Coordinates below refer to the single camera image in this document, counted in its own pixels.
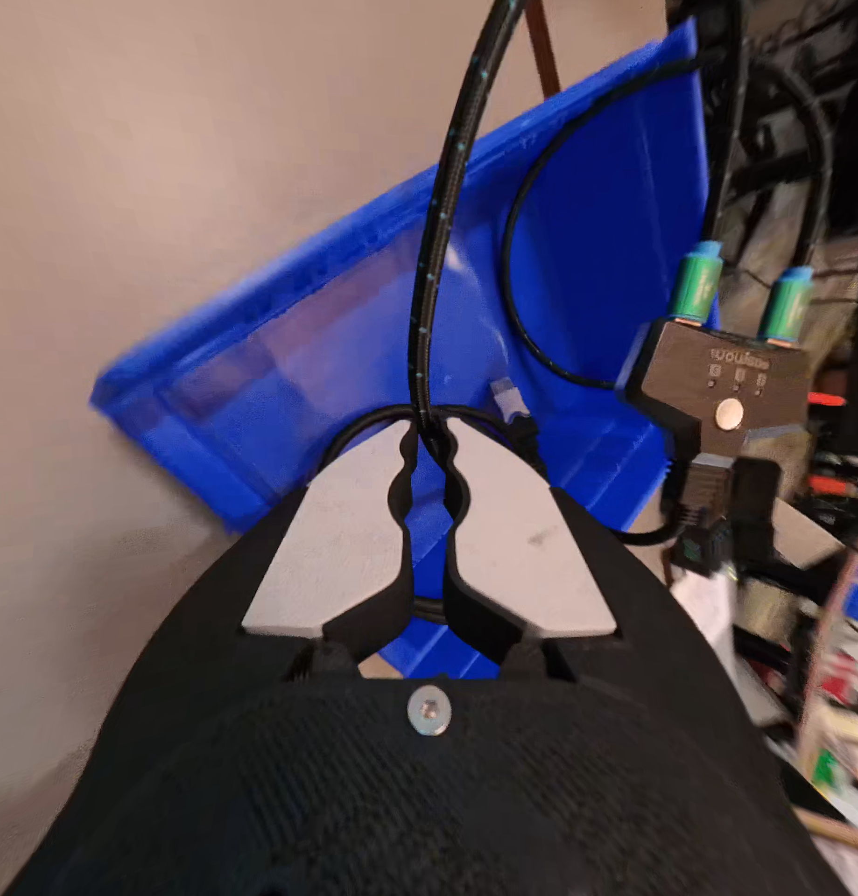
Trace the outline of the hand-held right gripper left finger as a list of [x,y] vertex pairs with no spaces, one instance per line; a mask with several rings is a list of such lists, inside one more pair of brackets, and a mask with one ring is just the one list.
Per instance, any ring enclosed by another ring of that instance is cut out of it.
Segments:
[[390,424],[329,463],[303,493],[242,626],[323,641],[356,662],[408,626],[415,600],[406,518],[418,433]]

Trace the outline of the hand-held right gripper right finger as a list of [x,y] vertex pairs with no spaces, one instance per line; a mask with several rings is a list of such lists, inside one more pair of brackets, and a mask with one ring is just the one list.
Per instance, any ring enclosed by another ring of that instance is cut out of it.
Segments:
[[609,636],[617,622],[555,492],[516,454],[458,419],[449,446],[443,610],[449,628],[501,665],[532,643]]

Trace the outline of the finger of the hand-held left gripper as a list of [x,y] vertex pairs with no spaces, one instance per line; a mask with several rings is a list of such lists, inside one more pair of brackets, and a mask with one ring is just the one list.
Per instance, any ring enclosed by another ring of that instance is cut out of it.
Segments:
[[779,497],[776,462],[739,458],[734,463],[734,559],[738,565],[785,561],[807,569],[837,554],[841,543]]

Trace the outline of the black plug green print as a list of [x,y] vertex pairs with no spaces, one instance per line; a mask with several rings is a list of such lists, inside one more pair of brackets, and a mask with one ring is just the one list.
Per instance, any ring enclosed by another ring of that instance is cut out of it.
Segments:
[[671,566],[711,578],[730,560],[732,462],[672,459],[660,493],[663,521],[650,532],[611,533],[626,546],[666,546]]

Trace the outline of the thin black cable silver plug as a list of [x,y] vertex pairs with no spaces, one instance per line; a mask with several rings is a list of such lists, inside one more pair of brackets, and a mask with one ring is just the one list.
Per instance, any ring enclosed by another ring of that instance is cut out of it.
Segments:
[[[635,74],[633,77],[623,81],[610,91],[595,98],[592,104],[586,110],[581,112],[580,115],[566,121],[527,170],[519,190],[513,199],[513,205],[506,219],[504,234],[501,241],[498,279],[502,293],[502,303],[512,328],[517,332],[521,341],[535,360],[544,365],[557,377],[570,383],[592,389],[607,391],[614,388],[614,385],[610,382],[594,380],[580,375],[572,375],[571,373],[561,370],[551,358],[537,347],[535,342],[533,342],[528,335],[527,330],[519,318],[513,300],[513,290],[510,280],[509,252],[512,248],[513,232],[516,228],[521,209],[529,191],[535,184],[536,179],[540,176],[544,167],[565,142],[575,132],[589,123],[597,115],[601,114],[605,109],[614,105],[616,102],[635,95],[640,91],[644,91],[654,85],[662,84],[671,78],[687,76],[704,69],[705,67],[718,65],[724,58],[724,51],[710,50],[703,52],[696,57],[664,63],[653,69],[649,69],[646,72]],[[435,410],[443,412],[451,417],[462,418],[468,422],[477,422],[480,425],[490,428],[490,433],[501,439],[505,447],[510,448],[516,456],[530,465],[536,472],[540,473],[542,477],[547,478],[547,466],[542,461],[537,444],[539,429],[536,421],[528,410],[506,411],[499,409],[497,417],[486,411],[471,408],[467,405],[437,405],[435,406]],[[387,405],[368,411],[360,418],[350,422],[334,436],[318,462],[316,468],[317,472],[323,471],[323,469],[334,462],[334,460],[342,454],[348,443],[360,433],[368,430],[368,428],[374,427],[380,423],[409,420],[413,415],[414,411],[412,407],[406,404]]]

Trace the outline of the blue plastic bin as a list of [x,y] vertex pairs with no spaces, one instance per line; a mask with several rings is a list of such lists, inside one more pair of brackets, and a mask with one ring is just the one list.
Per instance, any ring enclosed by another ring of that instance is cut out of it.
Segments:
[[[500,243],[525,173],[565,122],[697,51],[688,21],[480,138],[436,306],[433,402],[491,409],[490,383],[509,377],[553,484],[621,530],[665,475],[663,436],[612,392],[535,361],[503,309]],[[557,364],[619,374],[699,239],[707,168],[696,73],[614,103],[545,165],[514,231],[512,285]],[[99,376],[92,404],[229,529],[249,529],[311,478],[349,421],[408,402],[408,313],[434,182],[432,167],[143,342]]]

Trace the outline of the black switch box round button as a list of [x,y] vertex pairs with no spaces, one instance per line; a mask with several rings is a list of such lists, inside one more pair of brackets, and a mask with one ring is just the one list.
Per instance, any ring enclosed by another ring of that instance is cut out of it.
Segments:
[[804,428],[810,383],[800,349],[661,318],[616,390],[664,433],[671,459],[726,469],[751,440]]

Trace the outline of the black cable green plug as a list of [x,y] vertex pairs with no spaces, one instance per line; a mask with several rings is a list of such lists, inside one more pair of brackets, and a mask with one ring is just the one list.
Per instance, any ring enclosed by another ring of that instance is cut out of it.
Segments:
[[751,67],[788,98],[803,128],[811,162],[808,195],[791,262],[770,286],[758,329],[758,338],[762,341],[793,345],[799,338],[811,301],[812,259],[828,216],[834,139],[822,103],[801,76],[767,57],[756,58]]
[[717,107],[710,129],[708,195],[700,239],[679,264],[669,300],[668,315],[693,326],[710,317],[724,261],[718,232],[726,206],[730,169],[744,114],[749,79],[747,27],[749,2],[716,2],[724,13],[723,37],[717,48],[724,58],[717,66]]

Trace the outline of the black braided cable teal flecks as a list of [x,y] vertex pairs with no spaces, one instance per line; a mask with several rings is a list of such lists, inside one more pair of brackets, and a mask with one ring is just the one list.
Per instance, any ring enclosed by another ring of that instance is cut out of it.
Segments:
[[408,388],[420,439],[438,465],[443,464],[448,443],[430,394],[435,307],[470,153],[502,59],[526,5],[526,1],[495,1],[485,19],[450,118],[416,260],[409,312]]

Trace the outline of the grey desk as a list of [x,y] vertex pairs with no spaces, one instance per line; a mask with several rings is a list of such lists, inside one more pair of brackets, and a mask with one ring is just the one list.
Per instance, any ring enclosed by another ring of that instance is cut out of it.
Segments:
[[0,893],[232,543],[88,397],[432,166],[490,2],[0,2]]

